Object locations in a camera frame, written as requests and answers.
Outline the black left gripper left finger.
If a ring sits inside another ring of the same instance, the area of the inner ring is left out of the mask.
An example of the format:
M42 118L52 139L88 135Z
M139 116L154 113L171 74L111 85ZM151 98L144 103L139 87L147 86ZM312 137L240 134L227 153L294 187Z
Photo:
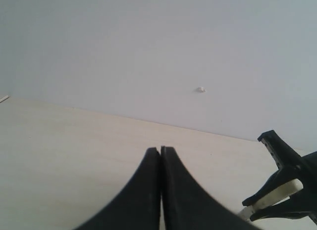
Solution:
M160 154L153 147L116 197L77 229L158 230L160 201Z

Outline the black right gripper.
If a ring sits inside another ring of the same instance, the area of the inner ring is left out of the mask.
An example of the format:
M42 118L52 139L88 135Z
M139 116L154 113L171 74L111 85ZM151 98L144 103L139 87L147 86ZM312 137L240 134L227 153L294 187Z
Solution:
M279 174L271 175L254 195L242 202L242 205L245 207L254 205L287 180L297 178L303 184L303 189L291 195L289 200L255 211L250 216L251 222L268 218L292 220L306 216L315 218L317 216L317 153L303 156L296 162L280 167L279 170Z

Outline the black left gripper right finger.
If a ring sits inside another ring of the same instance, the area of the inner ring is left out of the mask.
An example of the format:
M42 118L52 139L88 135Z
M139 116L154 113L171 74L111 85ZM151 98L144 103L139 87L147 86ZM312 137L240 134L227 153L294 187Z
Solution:
M162 203L167 230L256 230L215 201L191 176L173 147L162 146Z

